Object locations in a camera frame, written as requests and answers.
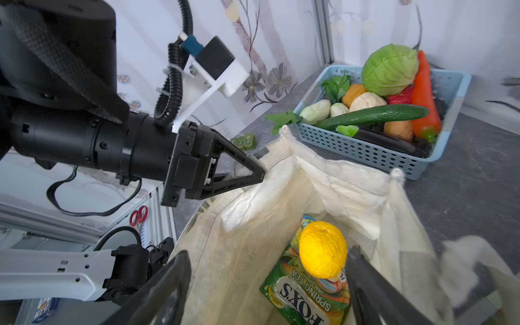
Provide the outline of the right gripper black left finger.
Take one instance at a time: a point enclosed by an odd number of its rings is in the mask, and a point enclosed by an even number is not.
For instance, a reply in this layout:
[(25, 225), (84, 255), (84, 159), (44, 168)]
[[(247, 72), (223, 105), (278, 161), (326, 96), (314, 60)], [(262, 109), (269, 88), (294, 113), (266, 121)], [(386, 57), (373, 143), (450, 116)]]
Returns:
[(191, 280), (188, 252), (180, 251), (105, 324), (180, 324)]

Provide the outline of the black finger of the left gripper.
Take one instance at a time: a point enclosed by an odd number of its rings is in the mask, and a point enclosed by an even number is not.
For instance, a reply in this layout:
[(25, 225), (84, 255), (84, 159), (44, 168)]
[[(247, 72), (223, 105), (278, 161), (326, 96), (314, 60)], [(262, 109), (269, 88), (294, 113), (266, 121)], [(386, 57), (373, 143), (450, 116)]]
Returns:
[(265, 169), (261, 164), (215, 130), (202, 132), (199, 158), (198, 199), (207, 199), (264, 180)]

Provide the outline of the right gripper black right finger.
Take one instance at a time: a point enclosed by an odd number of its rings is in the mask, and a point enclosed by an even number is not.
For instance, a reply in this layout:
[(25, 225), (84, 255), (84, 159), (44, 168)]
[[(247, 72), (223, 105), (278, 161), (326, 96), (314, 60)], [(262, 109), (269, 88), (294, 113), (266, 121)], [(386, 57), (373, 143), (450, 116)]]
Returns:
[(345, 264), (353, 315), (357, 324), (431, 324), (364, 257), (349, 249)]

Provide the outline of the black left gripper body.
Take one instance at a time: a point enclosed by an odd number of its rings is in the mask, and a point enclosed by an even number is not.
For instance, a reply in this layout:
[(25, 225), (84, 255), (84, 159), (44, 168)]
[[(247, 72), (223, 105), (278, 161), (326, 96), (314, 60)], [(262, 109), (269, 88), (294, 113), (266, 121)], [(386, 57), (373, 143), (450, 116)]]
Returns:
[(209, 185), (213, 181), (215, 166), (211, 162), (216, 133), (213, 129), (185, 122), (176, 134), (161, 204), (177, 207), (181, 196), (186, 199), (202, 200), (208, 197)]

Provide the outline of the yellow apple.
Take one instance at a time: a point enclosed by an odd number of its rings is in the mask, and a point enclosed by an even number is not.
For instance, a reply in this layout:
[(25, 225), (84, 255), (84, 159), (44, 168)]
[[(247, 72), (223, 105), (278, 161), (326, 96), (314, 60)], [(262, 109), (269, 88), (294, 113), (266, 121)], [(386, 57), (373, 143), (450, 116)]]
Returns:
[(314, 278), (330, 279), (345, 267), (348, 250), (340, 229), (331, 223), (309, 223), (299, 238), (299, 257)]

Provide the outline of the green tea snack packet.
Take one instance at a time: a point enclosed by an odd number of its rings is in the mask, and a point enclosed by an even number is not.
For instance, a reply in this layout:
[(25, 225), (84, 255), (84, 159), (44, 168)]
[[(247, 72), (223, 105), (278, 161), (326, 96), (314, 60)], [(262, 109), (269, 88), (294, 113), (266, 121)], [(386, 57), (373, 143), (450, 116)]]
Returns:
[(329, 279), (314, 278), (299, 257), (301, 233), (315, 218), (301, 224), (259, 290), (289, 324), (342, 324), (350, 308), (345, 270)]

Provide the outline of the cream canvas grocery bag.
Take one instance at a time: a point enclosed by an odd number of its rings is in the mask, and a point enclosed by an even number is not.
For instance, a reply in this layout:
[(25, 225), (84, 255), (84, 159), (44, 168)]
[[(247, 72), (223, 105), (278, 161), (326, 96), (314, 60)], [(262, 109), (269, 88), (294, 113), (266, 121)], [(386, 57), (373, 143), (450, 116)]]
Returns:
[(318, 156), (285, 129), (261, 184), (203, 202), (184, 230), (192, 276), (183, 324), (452, 324), (481, 264), (507, 324), (519, 279), (483, 238), (437, 255), (404, 191), (382, 173)]

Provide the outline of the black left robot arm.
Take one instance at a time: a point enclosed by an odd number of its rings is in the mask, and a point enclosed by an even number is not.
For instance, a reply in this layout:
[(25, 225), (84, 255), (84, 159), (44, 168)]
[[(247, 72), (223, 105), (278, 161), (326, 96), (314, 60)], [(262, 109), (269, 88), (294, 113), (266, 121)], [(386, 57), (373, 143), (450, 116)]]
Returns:
[[(222, 41), (193, 34), (190, 4), (168, 46), (165, 83), (152, 114), (134, 112), (117, 93), (116, 14), (104, 1), (1, 2), (1, 154), (10, 149), (50, 170), (57, 164), (114, 173), (123, 186), (163, 185), (161, 204), (208, 199), (259, 184), (265, 169), (217, 131), (188, 117), (215, 92), (231, 96), (248, 74)], [(149, 251), (106, 250), (112, 232), (80, 235), (84, 212), (1, 206), (1, 223), (70, 242), (91, 253), (2, 253), (1, 298), (69, 298), (119, 305), (165, 273), (168, 238)]]

